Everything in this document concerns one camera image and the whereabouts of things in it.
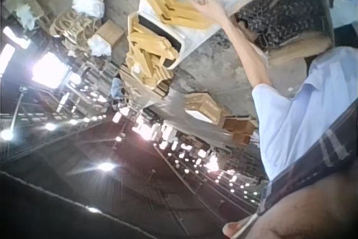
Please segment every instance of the plastic bag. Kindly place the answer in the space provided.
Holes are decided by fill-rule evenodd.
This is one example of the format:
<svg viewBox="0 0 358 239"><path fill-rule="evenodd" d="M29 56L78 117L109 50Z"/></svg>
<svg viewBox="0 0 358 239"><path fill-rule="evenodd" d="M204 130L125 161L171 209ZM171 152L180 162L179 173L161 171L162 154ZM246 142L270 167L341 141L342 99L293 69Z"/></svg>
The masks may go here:
<svg viewBox="0 0 358 239"><path fill-rule="evenodd" d="M105 4L101 0L73 0L72 8L78 13L102 18L105 13Z"/></svg>
<svg viewBox="0 0 358 239"><path fill-rule="evenodd" d="M32 15L29 4L22 4L16 9L16 16L24 29L32 30L35 28L35 21L37 18Z"/></svg>
<svg viewBox="0 0 358 239"><path fill-rule="evenodd" d="M111 44L97 34L88 39L87 44L91 49L91 55L93 56L111 56L112 54Z"/></svg>

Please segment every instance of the plaid fabric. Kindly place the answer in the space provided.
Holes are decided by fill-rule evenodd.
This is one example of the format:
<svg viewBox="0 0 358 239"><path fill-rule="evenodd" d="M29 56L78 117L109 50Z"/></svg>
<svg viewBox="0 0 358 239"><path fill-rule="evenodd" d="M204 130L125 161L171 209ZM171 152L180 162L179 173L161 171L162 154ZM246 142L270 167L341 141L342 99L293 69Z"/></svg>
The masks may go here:
<svg viewBox="0 0 358 239"><path fill-rule="evenodd" d="M266 186L258 215L287 195L312 185L357 161L358 99L326 130L310 150Z"/></svg>

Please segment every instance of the light blue shirt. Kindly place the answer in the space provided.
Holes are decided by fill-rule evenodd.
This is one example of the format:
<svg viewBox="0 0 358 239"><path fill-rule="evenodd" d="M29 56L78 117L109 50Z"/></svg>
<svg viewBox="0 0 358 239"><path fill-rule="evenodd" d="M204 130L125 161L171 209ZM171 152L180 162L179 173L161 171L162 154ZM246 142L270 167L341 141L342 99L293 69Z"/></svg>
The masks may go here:
<svg viewBox="0 0 358 239"><path fill-rule="evenodd" d="M293 100L260 84L252 96L270 180L299 159L358 98L358 50L335 48L313 61Z"/></svg>
<svg viewBox="0 0 358 239"><path fill-rule="evenodd" d="M121 87L123 85L122 80L119 78L113 78L112 80L112 87L111 87L111 95L114 100L123 99L124 95L121 92Z"/></svg>

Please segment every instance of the gray floor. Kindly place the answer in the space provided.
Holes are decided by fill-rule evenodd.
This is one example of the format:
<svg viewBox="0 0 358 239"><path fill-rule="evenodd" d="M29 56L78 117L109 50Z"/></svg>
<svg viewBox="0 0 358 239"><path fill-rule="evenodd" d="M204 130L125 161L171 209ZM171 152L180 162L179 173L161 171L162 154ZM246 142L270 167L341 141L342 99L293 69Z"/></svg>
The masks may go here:
<svg viewBox="0 0 358 239"><path fill-rule="evenodd" d="M339 1L333 11L332 21L340 26L342 21L349 24L354 20L355 4L350 3L351 13L339 17L337 9L346 7L346 1ZM127 16L138 9L139 0L106 0L106 18L112 19L123 29L127 29ZM128 51L128 42L122 41L113 52L113 61L121 64ZM175 77L168 97L155 104L154 110L161 114L175 128L196 135L210 144L222 147L230 144L231 136L217 126L196 120L183 110L183 94L195 91L208 91L213 99L237 115L256 117L248 83L242 65L226 36L220 30L198 49L182 61L174 70ZM293 97L306 77L306 64L303 60L293 61L280 67L271 67L270 76L279 92Z"/></svg>

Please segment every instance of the skin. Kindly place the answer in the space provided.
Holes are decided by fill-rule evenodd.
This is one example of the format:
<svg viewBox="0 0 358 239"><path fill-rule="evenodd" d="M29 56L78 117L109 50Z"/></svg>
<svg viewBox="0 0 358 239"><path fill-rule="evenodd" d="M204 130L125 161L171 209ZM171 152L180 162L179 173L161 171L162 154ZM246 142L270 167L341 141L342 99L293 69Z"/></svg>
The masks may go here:
<svg viewBox="0 0 358 239"><path fill-rule="evenodd" d="M267 69L240 29L216 0L194 0L192 5L218 23L233 43L254 88L271 85ZM223 233L232 238L250 219L228 223ZM246 238L322 238L334 236L358 223L358 165L298 190L275 204L254 224Z"/></svg>

